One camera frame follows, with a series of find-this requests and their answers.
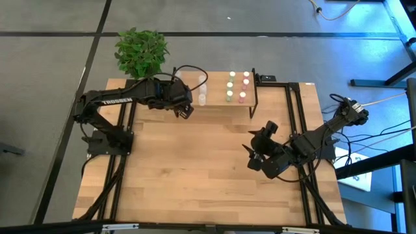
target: wooden tabletop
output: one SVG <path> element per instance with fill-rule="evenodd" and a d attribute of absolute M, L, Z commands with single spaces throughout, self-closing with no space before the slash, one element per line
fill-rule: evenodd
<path fill-rule="evenodd" d="M 125 79 L 109 79 L 107 89 L 125 86 Z M 322 115 L 315 85 L 300 83 L 308 129 L 320 126 Z M 148 110 L 138 105 L 135 139 L 127 158 L 118 204 L 117 221 L 188 224 L 305 225 L 299 183 L 270 180 L 247 168 L 249 130 L 278 124 L 272 136 L 285 142 L 290 121 L 284 88 L 258 88 L 259 104 L 253 119 L 238 107 L 195 107 L 188 120 L 173 112 Z M 100 113 L 116 124 L 119 105 L 102 107 Z M 300 129 L 298 111 L 296 123 Z M 73 217 L 84 214 L 101 192 L 109 156 L 87 164 Z M 298 179 L 292 166 L 281 174 Z M 333 168 L 322 161 L 317 169 L 321 196 L 336 216 L 345 221 Z M 105 217 L 109 217 L 112 194 Z M 309 195 L 313 220 L 313 199 Z"/>
<path fill-rule="evenodd" d="M 227 83 L 229 81 L 229 72 L 226 71 L 208 71 L 207 85 L 207 103 L 205 106 L 238 106 L 238 107 L 253 107 L 255 105 L 254 95 L 254 78 L 253 73 L 250 72 L 247 89 L 242 90 L 242 80 L 244 72 L 236 72 L 233 85 L 233 96 L 231 101 L 226 101 L 227 98 Z M 201 71 L 181 71 L 181 79 L 190 88 L 199 84 L 198 77 L 203 75 Z M 246 98 L 243 103 L 239 103 L 240 92 L 246 93 Z M 192 106 L 199 105 L 198 96 L 199 89 L 192 91 L 194 102 Z"/>

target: gray floor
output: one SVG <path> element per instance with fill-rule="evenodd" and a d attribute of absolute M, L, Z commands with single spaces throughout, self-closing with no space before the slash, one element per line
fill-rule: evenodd
<path fill-rule="evenodd" d="M 328 16 L 338 15 L 351 4 L 317 2 Z M 105 0 L 2 0 L 0 31 L 95 31 L 104 4 Z M 414 30 L 400 14 L 402 9 L 397 7 L 397 1 L 389 0 L 389 4 L 393 13 L 402 18 L 406 35 L 413 35 Z M 324 21 L 314 16 L 307 0 L 114 0 L 104 31 L 121 31 L 132 26 L 168 32 L 396 32 L 381 3 L 360 3 L 345 18 Z M 114 58 L 117 40 L 99 41 L 86 90 L 103 89 L 108 78 L 125 77 L 118 71 Z M 386 79 L 411 62 L 398 38 L 167 37 L 166 40 L 171 56 L 163 65 L 164 71 L 182 64 L 216 71 L 254 67 L 259 73 L 276 75 L 280 81 L 316 83 L 321 107 L 333 104 L 328 97 L 330 93 L 361 103 L 401 93 L 402 90 L 394 89 L 354 88 L 348 82 Z M 27 150 L 23 157 L 0 156 L 3 189 L 0 226 L 28 224 L 31 220 L 91 43 L 92 38 L 0 37 L 0 141 Z M 369 122 L 345 129 L 348 135 L 379 133 L 409 119 L 405 96 L 368 110 Z M 410 134 L 405 134 L 378 147 L 392 150 L 410 142 Z M 76 125 L 46 222 L 71 218 L 85 149 Z M 379 154 L 371 149 L 362 153 Z M 383 181 L 373 180 L 373 185 L 377 184 Z M 344 208 L 353 226 L 391 228 L 390 216 L 383 211 L 346 200 Z M 382 217 L 383 221 L 376 222 L 375 217 Z"/>

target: potted plant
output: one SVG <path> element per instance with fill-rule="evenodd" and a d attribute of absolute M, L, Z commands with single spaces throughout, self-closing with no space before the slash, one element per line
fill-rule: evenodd
<path fill-rule="evenodd" d="M 165 62 L 164 55 L 169 54 L 164 36 L 158 32 L 136 32 L 133 27 L 129 31 L 119 32 L 117 42 L 117 65 L 125 74 L 140 80 L 151 74 L 161 72 L 161 64 Z"/>

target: green plant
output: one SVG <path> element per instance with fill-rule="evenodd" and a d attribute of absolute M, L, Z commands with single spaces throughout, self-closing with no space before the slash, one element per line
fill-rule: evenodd
<path fill-rule="evenodd" d="M 136 80 L 161 72 L 164 55 L 169 54 L 162 34 L 136 32 L 133 27 L 129 31 L 119 32 L 119 35 L 120 41 L 116 44 L 118 53 L 114 53 L 114 56 L 118 59 L 120 70 Z"/>

